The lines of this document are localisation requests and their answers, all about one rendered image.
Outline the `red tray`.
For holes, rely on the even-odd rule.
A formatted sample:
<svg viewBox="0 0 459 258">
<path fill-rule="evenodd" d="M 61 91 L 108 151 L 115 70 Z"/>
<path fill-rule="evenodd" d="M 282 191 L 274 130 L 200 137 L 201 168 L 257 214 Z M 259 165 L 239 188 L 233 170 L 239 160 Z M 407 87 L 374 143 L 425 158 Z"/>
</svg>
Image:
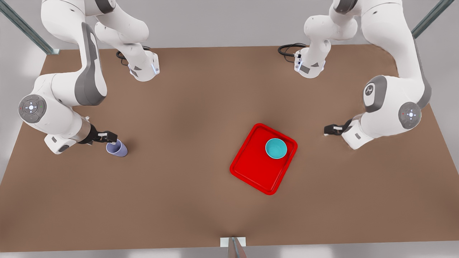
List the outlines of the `red tray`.
<svg viewBox="0 0 459 258">
<path fill-rule="evenodd" d="M 269 139 L 282 139 L 288 148 L 281 159 L 270 158 L 265 151 Z M 232 175 L 266 195 L 276 193 L 297 151 L 297 142 L 264 125 L 255 124 L 232 161 Z"/>
</svg>

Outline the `teal bowl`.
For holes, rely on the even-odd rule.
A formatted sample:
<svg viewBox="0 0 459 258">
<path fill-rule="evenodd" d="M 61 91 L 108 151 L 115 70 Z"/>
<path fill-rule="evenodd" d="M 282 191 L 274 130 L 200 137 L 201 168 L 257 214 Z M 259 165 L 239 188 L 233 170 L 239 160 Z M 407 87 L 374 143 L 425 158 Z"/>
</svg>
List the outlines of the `teal bowl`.
<svg viewBox="0 0 459 258">
<path fill-rule="evenodd" d="M 265 151 L 270 158 L 281 159 L 287 154 L 288 148 L 282 139 L 272 138 L 266 142 Z"/>
</svg>

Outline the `lavender cup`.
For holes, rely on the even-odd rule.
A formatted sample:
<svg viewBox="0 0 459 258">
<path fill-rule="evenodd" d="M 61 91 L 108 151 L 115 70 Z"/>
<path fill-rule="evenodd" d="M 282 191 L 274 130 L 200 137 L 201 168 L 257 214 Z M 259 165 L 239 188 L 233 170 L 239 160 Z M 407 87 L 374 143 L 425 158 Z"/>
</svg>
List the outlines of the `lavender cup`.
<svg viewBox="0 0 459 258">
<path fill-rule="evenodd" d="M 128 154 L 128 149 L 119 139 L 117 139 L 116 143 L 107 143 L 105 149 L 108 153 L 117 157 L 125 157 Z"/>
</svg>

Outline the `silver frame post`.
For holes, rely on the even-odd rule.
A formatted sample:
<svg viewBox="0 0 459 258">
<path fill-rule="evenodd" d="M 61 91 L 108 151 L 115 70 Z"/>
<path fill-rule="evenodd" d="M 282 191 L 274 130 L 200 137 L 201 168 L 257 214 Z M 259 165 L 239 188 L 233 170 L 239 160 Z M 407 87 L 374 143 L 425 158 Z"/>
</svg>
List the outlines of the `silver frame post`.
<svg viewBox="0 0 459 258">
<path fill-rule="evenodd" d="M 411 30 L 416 39 L 428 28 L 455 0 L 439 0 L 426 16 Z"/>
<path fill-rule="evenodd" d="M 45 54 L 59 54 L 60 50 L 53 49 L 5 0 L 0 0 L 0 12 Z"/>
<path fill-rule="evenodd" d="M 220 246 L 228 248 L 227 258 L 247 258 L 243 249 L 246 247 L 246 237 L 222 237 Z"/>
</svg>

